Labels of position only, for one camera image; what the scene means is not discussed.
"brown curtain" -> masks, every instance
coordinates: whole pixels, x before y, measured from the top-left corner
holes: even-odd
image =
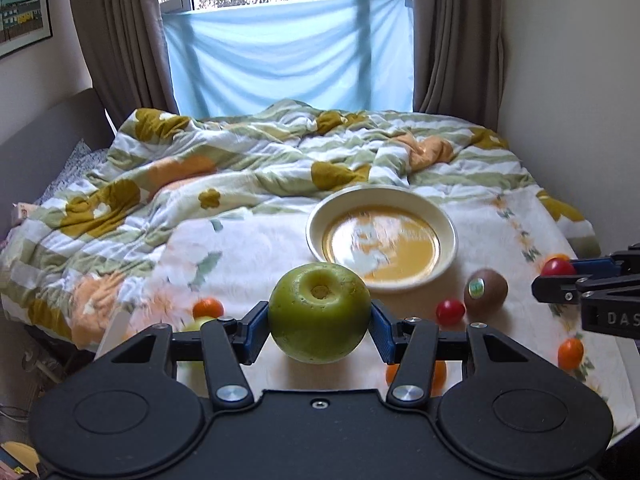
[[[414,0],[414,110],[496,129],[501,0]]]
[[[70,0],[89,74],[116,126],[136,108],[177,113],[158,0]]]

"plate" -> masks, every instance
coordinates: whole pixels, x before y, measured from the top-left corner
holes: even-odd
[[[442,209],[393,186],[350,187],[325,198],[309,215],[306,242],[316,259],[348,267],[373,292],[433,281],[458,249]]]

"picture frame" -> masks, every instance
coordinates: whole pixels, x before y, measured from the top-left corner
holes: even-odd
[[[49,0],[0,0],[0,59],[52,37]]]

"brown kiwi fruit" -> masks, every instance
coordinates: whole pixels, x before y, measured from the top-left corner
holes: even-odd
[[[476,270],[465,285],[465,306],[470,314],[491,312],[502,306],[509,292],[504,277],[493,269]]]

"cable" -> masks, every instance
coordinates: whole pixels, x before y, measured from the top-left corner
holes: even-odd
[[[5,410],[15,410],[16,412],[22,412],[23,415],[9,415]],[[29,420],[29,410],[18,408],[17,406],[5,406],[4,404],[0,404],[0,415],[14,422],[19,422],[20,424],[26,424]]]

